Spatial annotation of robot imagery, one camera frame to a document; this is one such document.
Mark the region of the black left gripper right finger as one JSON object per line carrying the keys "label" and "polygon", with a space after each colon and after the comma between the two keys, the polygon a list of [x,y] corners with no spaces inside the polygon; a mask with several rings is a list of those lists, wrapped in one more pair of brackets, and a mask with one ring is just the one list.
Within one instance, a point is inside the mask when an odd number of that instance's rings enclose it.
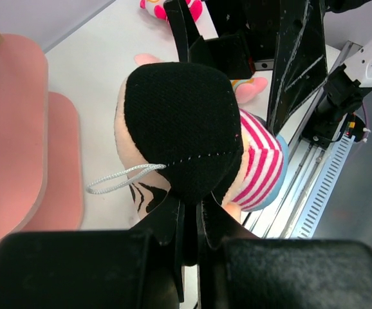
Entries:
{"label": "black left gripper right finger", "polygon": [[196,208],[200,308],[372,308],[372,249],[259,239],[213,199]]}

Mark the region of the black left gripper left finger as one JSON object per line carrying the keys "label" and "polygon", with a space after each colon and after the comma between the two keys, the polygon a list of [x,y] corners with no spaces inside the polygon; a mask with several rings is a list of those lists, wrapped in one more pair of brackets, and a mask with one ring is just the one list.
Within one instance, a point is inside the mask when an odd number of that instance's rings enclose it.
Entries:
{"label": "black left gripper left finger", "polygon": [[128,230],[18,232],[0,242],[0,308],[178,308],[184,203]]}

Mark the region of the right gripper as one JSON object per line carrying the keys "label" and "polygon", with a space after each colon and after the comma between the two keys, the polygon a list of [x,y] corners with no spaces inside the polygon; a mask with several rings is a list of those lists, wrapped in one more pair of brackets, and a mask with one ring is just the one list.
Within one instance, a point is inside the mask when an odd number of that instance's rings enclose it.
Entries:
{"label": "right gripper", "polygon": [[180,62],[202,63],[230,79],[273,70],[266,127],[279,132],[327,80],[324,1],[206,1],[217,37],[205,40],[189,15],[169,17]]}

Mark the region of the black-haired boy doll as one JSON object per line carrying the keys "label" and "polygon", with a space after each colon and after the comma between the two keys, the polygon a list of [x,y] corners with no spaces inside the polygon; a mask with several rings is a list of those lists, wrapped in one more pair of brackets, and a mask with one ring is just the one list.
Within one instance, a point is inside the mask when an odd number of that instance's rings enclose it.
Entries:
{"label": "black-haired boy doll", "polygon": [[147,61],[123,81],[115,142],[140,218],[170,194],[213,198],[234,219],[269,206],[288,168],[288,146],[242,109],[228,77],[188,62]]}

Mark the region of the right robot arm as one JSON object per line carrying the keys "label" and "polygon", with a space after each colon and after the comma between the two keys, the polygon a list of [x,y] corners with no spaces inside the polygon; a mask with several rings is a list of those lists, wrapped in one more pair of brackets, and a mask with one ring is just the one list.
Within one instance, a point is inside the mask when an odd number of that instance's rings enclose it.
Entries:
{"label": "right robot arm", "polygon": [[372,40],[329,71],[323,17],[326,1],[207,1],[217,32],[199,33],[186,1],[165,1],[163,9],[182,62],[204,64],[232,80],[270,70],[266,126],[280,132],[291,115],[322,90],[303,135],[327,147],[339,124],[372,91]]}

